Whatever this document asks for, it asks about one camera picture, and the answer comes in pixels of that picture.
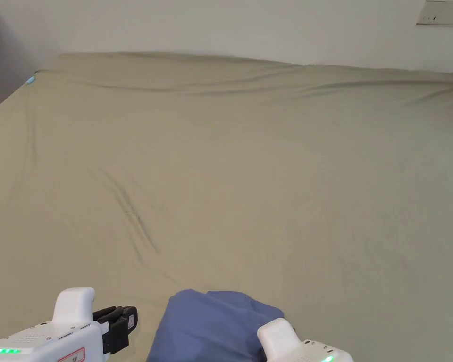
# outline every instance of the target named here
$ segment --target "green led light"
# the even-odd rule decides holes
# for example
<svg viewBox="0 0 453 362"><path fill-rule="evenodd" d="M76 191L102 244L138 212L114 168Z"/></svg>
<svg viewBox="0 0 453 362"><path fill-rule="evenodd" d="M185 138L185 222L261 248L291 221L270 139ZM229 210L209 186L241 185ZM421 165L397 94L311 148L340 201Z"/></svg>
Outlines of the green led light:
<svg viewBox="0 0 453 362"><path fill-rule="evenodd" d="M21 349L0 348L0 354L19 354L21 353L21 351L22 351Z"/></svg>

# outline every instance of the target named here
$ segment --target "light switch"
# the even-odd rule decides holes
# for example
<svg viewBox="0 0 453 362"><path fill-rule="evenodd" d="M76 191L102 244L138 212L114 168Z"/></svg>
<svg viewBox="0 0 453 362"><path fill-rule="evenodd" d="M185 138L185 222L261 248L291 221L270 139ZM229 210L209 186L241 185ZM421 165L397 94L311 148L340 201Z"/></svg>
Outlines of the light switch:
<svg viewBox="0 0 453 362"><path fill-rule="evenodd" d="M426 1L416 24L453 25L453 1Z"/></svg>

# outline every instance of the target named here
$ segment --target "bed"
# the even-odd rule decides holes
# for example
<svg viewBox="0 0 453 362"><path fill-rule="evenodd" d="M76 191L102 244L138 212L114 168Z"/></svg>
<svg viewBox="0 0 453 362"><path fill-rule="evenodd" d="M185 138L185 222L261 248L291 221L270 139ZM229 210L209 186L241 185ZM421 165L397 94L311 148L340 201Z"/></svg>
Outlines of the bed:
<svg viewBox="0 0 453 362"><path fill-rule="evenodd" d="M453 74L64 54L0 105L0 338L90 285L238 290L355 361L453 359Z"/></svg>

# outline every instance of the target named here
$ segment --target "white wall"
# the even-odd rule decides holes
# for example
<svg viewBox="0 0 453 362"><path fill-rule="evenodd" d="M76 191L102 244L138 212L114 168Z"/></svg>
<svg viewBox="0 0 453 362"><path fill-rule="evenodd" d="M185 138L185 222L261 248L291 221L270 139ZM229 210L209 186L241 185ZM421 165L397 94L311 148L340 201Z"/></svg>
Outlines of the white wall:
<svg viewBox="0 0 453 362"><path fill-rule="evenodd" d="M61 52L178 51L453 71L424 0L0 0L0 100Z"/></svg>

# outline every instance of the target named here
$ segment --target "small blue object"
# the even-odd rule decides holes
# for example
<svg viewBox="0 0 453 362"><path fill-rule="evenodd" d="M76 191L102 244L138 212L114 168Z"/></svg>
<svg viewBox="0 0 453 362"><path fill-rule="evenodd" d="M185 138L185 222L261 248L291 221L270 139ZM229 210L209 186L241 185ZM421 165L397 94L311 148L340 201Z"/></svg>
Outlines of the small blue object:
<svg viewBox="0 0 453 362"><path fill-rule="evenodd" d="M261 362L256 332L283 317L243 293L183 290L169 299L147 362Z"/></svg>

